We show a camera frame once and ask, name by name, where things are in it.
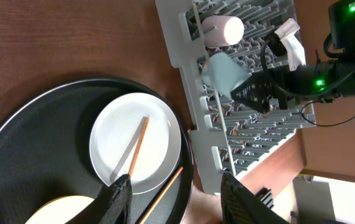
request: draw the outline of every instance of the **green led light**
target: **green led light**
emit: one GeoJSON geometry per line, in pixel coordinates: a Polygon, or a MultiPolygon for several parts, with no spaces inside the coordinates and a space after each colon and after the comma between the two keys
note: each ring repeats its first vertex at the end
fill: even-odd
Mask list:
{"type": "Polygon", "coordinates": [[[324,84],[324,80],[316,80],[316,86],[322,86],[324,84]]]}
{"type": "Polygon", "coordinates": [[[349,8],[349,10],[350,10],[351,12],[354,12],[354,11],[355,11],[355,6],[351,6],[351,7],[349,8]]]}

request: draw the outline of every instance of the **black tray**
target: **black tray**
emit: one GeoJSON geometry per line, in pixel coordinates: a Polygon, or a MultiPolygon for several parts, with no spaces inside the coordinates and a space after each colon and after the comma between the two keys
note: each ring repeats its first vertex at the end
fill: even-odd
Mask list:
{"type": "MultiPolygon", "coordinates": [[[[131,92],[161,98],[133,81],[88,78],[41,94],[7,119],[0,127],[0,223],[25,223],[43,204],[61,196],[95,198],[106,186],[90,162],[90,131],[109,102],[131,92]]],[[[193,159],[182,127],[181,136],[177,166],[184,170],[147,223],[179,223],[186,212],[193,159]]],[[[133,196],[132,223],[144,214],[160,188],[133,196]]]]}

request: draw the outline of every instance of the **wooden table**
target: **wooden table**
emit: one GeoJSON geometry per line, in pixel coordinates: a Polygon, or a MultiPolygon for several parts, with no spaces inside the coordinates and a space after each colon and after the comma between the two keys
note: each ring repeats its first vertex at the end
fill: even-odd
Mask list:
{"type": "MultiPolygon", "coordinates": [[[[169,102],[188,128],[192,126],[154,0],[0,0],[0,122],[40,92],[87,77],[88,72],[129,78],[150,87],[169,102]]],[[[242,182],[254,193],[266,186],[278,194],[305,161],[301,138],[296,135],[242,182]]],[[[198,182],[197,176],[195,183],[201,188],[198,182]]],[[[207,198],[215,199],[193,191],[186,223],[210,223],[204,217],[220,221],[218,198],[207,198]],[[205,209],[207,202],[216,213],[193,215],[205,209]]]]}

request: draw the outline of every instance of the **wooden chopstick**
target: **wooden chopstick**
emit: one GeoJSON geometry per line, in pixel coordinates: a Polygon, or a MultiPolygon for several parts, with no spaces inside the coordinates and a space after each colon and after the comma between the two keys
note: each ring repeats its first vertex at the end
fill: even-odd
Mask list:
{"type": "Polygon", "coordinates": [[[154,210],[154,208],[157,206],[158,202],[162,199],[162,197],[165,195],[165,193],[168,191],[170,186],[173,184],[173,182],[176,180],[177,177],[179,177],[179,174],[182,172],[183,167],[180,167],[175,174],[173,175],[172,179],[168,182],[168,184],[165,186],[163,191],[158,195],[157,199],[154,201],[154,203],[150,206],[150,208],[146,211],[145,215],[142,217],[140,220],[139,224],[143,224],[147,218],[150,216],[151,212],[154,210]]]}
{"type": "Polygon", "coordinates": [[[143,125],[143,128],[141,130],[140,138],[139,138],[139,141],[138,141],[138,143],[136,145],[135,153],[133,154],[132,163],[130,164],[129,172],[128,172],[131,178],[132,178],[133,170],[135,169],[136,161],[138,160],[141,143],[143,142],[144,134],[146,132],[149,120],[150,120],[149,118],[146,118],[144,120],[144,125],[143,125]]]}

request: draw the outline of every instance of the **floor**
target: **floor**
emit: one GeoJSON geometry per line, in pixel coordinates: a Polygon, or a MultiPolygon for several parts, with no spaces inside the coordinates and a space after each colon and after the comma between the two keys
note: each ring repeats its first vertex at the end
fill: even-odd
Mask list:
{"type": "MultiPolygon", "coordinates": [[[[207,195],[193,186],[189,207],[183,224],[220,224],[222,223],[222,210],[220,197],[207,195]]],[[[291,221],[291,211],[298,212],[295,199],[294,186],[292,182],[274,198],[273,211],[288,222],[291,221]]]]}

